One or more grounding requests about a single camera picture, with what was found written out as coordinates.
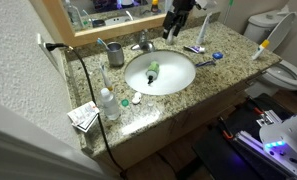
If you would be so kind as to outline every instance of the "granite countertop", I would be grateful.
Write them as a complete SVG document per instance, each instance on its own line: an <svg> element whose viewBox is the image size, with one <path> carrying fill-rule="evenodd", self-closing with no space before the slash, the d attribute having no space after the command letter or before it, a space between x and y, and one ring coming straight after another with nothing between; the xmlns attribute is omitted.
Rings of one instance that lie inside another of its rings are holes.
<svg viewBox="0 0 297 180"><path fill-rule="evenodd" d="M211 60L212 54L218 51L224 55L223 59L218 61L216 66L197 68L194 81L180 92L164 96L144 94L139 105L123 107L120 104L121 116L115 121L107 120L103 111L100 112L111 148L126 142L134 136L138 136L162 121L174 117L179 112L218 94L242 80L246 80L248 77L281 60L279 56L264 50L260 58L252 61L251 56L258 45L219 22L210 23L207 29L203 44L203 47L206 48L204 54L185 51L183 46L194 45L199 30L200 27L181 31L172 46L166 45L161 37L151 41L153 41L157 50L182 53L189 57L194 64ZM131 101L133 98L136 91L131 89L125 82L124 71L131 60L143 52L131 51L130 47L131 45L123 47L125 64L121 68L109 67L105 52L84 58L90 72L99 108L101 107L99 92L104 87L98 68L100 59L105 62L108 69L108 76L115 88L114 92L117 100L119 102L122 99ZM66 64L66 75L73 108L91 101L86 77L79 61L69 61ZM148 101L153 102L153 105L148 106ZM105 152L105 145L98 123L95 123L86 134L80 133L80 139L82 148L92 148L92 151L88 152L91 157Z"/></svg>

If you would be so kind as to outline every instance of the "cup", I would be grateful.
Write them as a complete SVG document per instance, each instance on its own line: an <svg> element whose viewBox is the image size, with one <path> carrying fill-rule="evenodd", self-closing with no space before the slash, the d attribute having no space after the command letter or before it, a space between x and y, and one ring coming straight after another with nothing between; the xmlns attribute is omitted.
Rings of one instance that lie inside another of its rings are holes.
<svg viewBox="0 0 297 180"><path fill-rule="evenodd" d="M117 42L111 42L107 46L109 48L107 55L110 66L119 67L124 65L124 52L121 45Z"/></svg>

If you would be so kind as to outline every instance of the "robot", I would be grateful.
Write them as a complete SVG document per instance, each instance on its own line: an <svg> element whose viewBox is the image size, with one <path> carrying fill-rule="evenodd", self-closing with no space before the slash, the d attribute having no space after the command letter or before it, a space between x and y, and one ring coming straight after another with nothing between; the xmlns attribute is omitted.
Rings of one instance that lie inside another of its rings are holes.
<svg viewBox="0 0 297 180"><path fill-rule="evenodd" d="M172 28L175 28L173 35L178 35L181 27L183 27L186 23L189 12L194 6L196 6L196 8L199 10L206 10L208 8L215 7L217 2L214 0L174 0L172 5L174 6L174 11L168 11L163 22L164 39L167 39Z"/></svg>

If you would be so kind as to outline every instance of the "white appliance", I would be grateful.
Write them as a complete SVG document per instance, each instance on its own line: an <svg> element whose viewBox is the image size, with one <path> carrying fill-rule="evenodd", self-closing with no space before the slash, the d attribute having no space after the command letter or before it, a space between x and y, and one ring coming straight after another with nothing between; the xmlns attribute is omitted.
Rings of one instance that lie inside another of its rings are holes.
<svg viewBox="0 0 297 180"><path fill-rule="evenodd" d="M295 12L278 15L279 12L274 10L251 16L244 36L258 44L268 39L270 44L267 49L274 51L290 31L297 16ZM297 90L297 67L285 60L267 69L258 81L246 89L246 93L251 97L262 93L272 96L278 89Z"/></svg>

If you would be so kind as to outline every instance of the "bathroom sink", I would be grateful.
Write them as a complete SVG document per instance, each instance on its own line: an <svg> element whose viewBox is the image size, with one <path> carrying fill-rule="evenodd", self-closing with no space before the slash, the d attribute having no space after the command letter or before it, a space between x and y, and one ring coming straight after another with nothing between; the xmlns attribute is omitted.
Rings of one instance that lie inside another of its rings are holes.
<svg viewBox="0 0 297 180"><path fill-rule="evenodd" d="M146 71L152 61L159 63L156 80L148 85ZM187 87L195 78L194 64L173 51L155 51L133 59L125 70L125 80L134 90L149 95L167 95Z"/></svg>
<svg viewBox="0 0 297 180"><path fill-rule="evenodd" d="M129 16L119 16L105 20L106 26L115 25L123 22L131 21Z"/></svg>

